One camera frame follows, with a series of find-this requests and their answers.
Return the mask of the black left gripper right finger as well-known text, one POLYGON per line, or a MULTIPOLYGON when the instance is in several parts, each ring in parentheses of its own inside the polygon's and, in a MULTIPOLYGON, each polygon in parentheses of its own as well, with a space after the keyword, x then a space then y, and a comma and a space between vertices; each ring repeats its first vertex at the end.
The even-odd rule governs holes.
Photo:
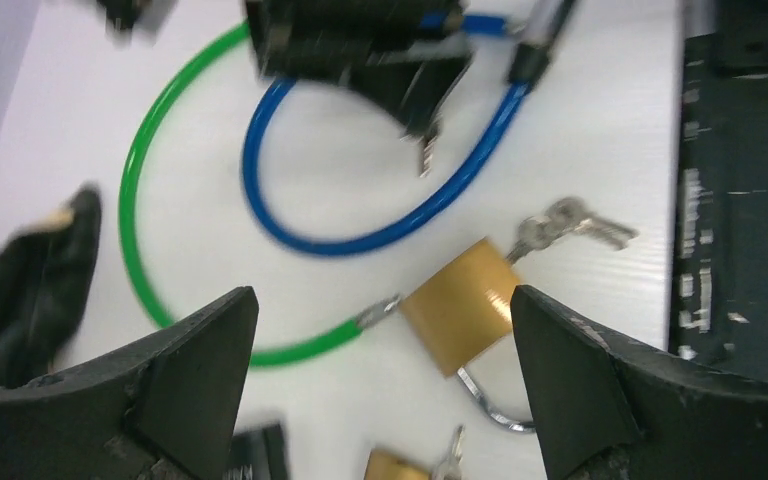
POLYGON ((768 382, 682 359, 517 286, 513 336, 550 479, 768 479, 768 382))

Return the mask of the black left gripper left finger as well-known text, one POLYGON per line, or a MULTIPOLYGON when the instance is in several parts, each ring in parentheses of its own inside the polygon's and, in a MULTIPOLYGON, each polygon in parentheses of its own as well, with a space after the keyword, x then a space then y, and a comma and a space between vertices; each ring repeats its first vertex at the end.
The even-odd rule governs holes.
POLYGON ((173 326, 0 388, 0 479, 218 479, 259 304, 237 287, 173 326))

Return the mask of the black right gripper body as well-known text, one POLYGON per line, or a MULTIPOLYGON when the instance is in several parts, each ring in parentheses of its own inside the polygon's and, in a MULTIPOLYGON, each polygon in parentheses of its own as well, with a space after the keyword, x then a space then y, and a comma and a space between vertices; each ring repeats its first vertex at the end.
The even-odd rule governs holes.
POLYGON ((474 54, 461 1, 247 1, 260 73, 352 91, 432 136, 474 54))

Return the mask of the black Kajing padlock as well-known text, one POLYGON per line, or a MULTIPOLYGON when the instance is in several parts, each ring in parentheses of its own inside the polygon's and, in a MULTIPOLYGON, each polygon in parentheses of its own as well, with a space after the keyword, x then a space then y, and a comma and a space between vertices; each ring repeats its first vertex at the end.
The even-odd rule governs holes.
POLYGON ((265 424, 232 437, 227 480, 289 480, 287 446, 281 423, 265 424))

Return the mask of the large brass padlock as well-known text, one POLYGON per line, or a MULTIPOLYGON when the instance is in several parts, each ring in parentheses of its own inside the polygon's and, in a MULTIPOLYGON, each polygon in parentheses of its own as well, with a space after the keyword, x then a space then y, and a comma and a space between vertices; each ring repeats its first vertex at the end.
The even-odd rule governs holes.
POLYGON ((497 407, 470 374, 469 364, 512 333, 510 302, 522 283, 514 265, 532 250, 518 241, 503 254, 485 237, 399 303, 441 375, 456 379, 486 418, 515 434, 533 434, 534 421, 497 407))

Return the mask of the green cable lock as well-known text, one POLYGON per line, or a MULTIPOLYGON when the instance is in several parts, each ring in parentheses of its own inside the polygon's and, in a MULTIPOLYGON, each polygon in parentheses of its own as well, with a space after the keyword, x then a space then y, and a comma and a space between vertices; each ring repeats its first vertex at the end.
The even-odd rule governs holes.
MULTIPOLYGON (((138 242, 137 203, 142 170, 154 137, 178 99, 212 64, 250 37, 246 21, 227 30, 192 57, 166 84, 145 114, 126 156, 118 193, 118 236, 127 277, 143 311, 159 329, 176 322, 164 305, 146 271, 138 242)), ((398 294, 362 310, 341 324, 312 337, 284 346, 254 350, 250 366, 265 370, 310 361, 341 348, 378 322, 394 314, 402 297, 398 294)))

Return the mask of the large padlock keys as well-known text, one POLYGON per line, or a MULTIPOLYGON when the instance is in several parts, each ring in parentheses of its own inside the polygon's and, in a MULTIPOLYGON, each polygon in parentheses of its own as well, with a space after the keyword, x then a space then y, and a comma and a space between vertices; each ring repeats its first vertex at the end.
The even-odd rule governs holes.
POLYGON ((639 231, 599 215, 581 197, 567 196, 556 200, 542 215, 528 217, 518 225, 506 261, 516 264, 529 253, 545 250, 568 235, 591 237, 623 250, 639 236, 639 231))

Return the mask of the small brass padlock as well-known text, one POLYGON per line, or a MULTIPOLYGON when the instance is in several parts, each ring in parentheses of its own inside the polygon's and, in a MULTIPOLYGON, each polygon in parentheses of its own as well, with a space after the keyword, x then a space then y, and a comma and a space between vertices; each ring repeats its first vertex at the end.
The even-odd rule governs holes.
POLYGON ((430 480, 430 471, 385 449, 370 451, 364 480, 430 480))

